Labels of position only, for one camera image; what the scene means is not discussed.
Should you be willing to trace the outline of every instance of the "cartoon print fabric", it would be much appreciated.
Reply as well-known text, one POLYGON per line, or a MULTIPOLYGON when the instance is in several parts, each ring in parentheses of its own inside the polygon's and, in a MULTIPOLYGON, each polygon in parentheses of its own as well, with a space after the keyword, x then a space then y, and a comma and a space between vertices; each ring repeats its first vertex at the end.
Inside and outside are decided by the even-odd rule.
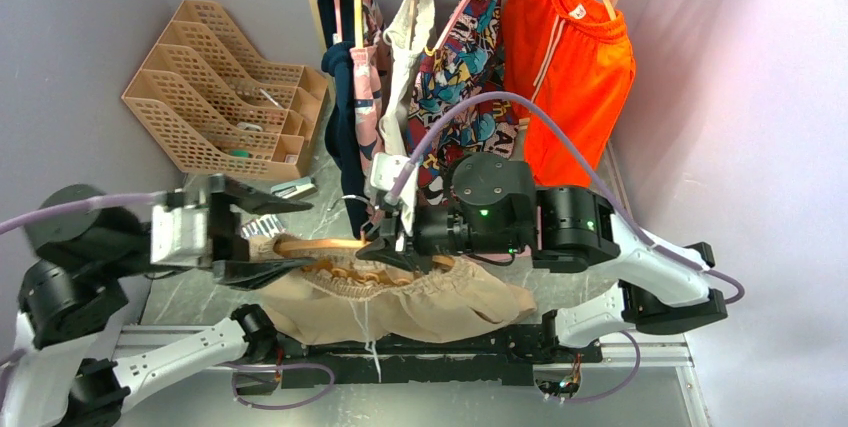
MULTIPOLYGON (((415 79, 408 152, 448 109, 474 95, 503 90, 504 53, 500 35, 501 0, 471 0, 445 45, 422 54, 415 79)), ((443 175, 471 152, 509 157, 518 134, 518 117, 506 101, 484 102, 454 118, 437 136, 418 170, 419 195, 427 203, 446 202, 443 175)))

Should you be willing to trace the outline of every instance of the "marble surface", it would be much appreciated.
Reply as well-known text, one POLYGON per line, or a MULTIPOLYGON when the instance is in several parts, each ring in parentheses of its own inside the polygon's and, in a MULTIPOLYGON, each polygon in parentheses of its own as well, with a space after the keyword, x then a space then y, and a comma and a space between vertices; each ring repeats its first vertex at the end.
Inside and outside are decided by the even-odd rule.
MULTIPOLYGON (((301 200, 315 207, 308 212, 281 216, 286 229, 303 238, 350 237, 349 223, 344 202, 338 202, 335 208, 328 210, 341 193, 340 172, 332 158, 324 150, 323 123, 317 129, 321 132, 314 140, 318 142, 313 154, 311 175, 318 192, 301 200)), ((513 158, 522 158, 523 136, 513 158)), ((605 157, 598 169, 601 177, 614 188, 621 198, 620 185, 614 176, 610 159, 605 157)), ((274 182, 250 182, 259 188, 269 189, 274 182)), ((518 258, 509 267, 486 264, 493 275, 505 282, 531 290, 539 306, 538 313, 525 322, 539 322, 541 314, 552 309, 572 307, 589 300, 607 290, 613 280, 592 273, 563 275, 551 274, 533 269, 529 257, 518 258)), ((212 281, 211 276, 202 271, 190 271, 177 277, 153 282, 147 301, 142 324, 159 325, 210 325, 227 317, 241 304, 258 302, 255 292, 243 292, 222 287, 212 281)))

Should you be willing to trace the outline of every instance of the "navy blue garment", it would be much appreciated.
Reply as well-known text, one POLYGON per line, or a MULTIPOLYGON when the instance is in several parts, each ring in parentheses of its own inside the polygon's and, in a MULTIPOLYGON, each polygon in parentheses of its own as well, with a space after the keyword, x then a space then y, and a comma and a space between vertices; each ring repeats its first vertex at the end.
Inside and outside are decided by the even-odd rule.
MULTIPOLYGON (((342 40, 353 40, 353 0, 339 0, 342 11, 342 40)), ((336 4, 333 0, 318 0, 318 14, 327 48, 333 45, 336 32, 336 4)))
MULTIPOLYGON (((342 171, 342 193, 365 197, 365 174, 359 160, 359 142, 356 140, 356 103, 353 100, 353 59, 350 49, 353 42, 341 42, 327 49, 321 59, 321 70, 336 79, 336 105, 330 114, 324 132, 324 146, 342 171)), ((364 202, 345 199, 347 216, 353 236, 360 237, 360 229, 368 221, 364 202)))

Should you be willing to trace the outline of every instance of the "plastic file organizer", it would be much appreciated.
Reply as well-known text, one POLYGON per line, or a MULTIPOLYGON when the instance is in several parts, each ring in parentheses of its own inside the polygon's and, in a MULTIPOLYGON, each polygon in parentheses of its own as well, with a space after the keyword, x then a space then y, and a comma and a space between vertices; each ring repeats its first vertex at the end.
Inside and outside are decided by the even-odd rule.
POLYGON ((249 50, 279 75, 260 82, 204 24, 172 21, 124 92, 124 103, 183 172, 283 181, 308 173, 327 81, 249 50))
POLYGON ((318 72, 299 65, 268 62, 256 52, 227 11, 210 0, 184 0, 172 20, 200 22, 233 55, 244 70, 259 82, 302 87, 316 98, 327 92, 327 80, 318 72))

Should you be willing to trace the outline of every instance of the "orange garment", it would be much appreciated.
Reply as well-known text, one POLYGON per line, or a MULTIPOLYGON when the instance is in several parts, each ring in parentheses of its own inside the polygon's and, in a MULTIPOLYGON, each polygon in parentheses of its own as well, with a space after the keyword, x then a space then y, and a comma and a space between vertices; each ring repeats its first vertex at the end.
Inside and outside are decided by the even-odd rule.
MULTIPOLYGON (((501 22, 505 90, 533 100, 597 168, 636 73, 621 12, 610 20, 596 0, 507 0, 501 22)), ((589 186, 565 146, 532 116, 524 158, 538 184, 589 186)))

